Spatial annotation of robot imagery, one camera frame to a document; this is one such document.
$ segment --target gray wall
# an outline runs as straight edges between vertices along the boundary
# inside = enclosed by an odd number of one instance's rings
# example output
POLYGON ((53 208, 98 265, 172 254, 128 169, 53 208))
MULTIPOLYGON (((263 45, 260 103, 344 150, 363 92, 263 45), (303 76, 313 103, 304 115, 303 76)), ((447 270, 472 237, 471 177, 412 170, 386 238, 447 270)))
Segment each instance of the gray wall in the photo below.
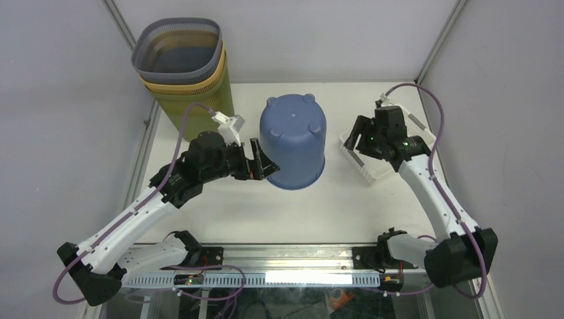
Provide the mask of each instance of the gray wall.
POLYGON ((168 17, 219 23, 235 82, 417 76, 456 0, 115 0, 135 37, 168 17))
POLYGON ((76 318, 56 249, 120 210, 149 95, 101 1, 4 1, 0 39, 0 318, 76 318))
POLYGON ((423 83, 445 107, 449 184, 499 236, 492 276, 511 319, 564 314, 563 16, 562 0, 469 1, 423 83))

